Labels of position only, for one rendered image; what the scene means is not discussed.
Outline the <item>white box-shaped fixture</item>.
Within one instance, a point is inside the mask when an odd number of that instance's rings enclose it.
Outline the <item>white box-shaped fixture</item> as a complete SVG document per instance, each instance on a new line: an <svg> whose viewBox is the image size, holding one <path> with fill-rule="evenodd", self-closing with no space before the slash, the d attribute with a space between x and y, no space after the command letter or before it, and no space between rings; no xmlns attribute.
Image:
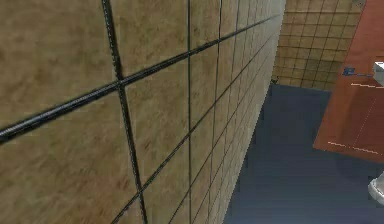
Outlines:
<svg viewBox="0 0 384 224"><path fill-rule="evenodd" d="M373 64L373 78L384 87L384 62L375 62Z"/></svg>

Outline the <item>grey-white rounded object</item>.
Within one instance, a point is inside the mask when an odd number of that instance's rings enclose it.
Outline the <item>grey-white rounded object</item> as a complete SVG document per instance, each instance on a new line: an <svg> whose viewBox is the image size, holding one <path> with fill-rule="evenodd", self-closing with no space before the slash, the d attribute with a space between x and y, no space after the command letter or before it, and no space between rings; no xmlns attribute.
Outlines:
<svg viewBox="0 0 384 224"><path fill-rule="evenodd" d="M375 201L384 206L384 173L369 183L368 192Z"/></svg>

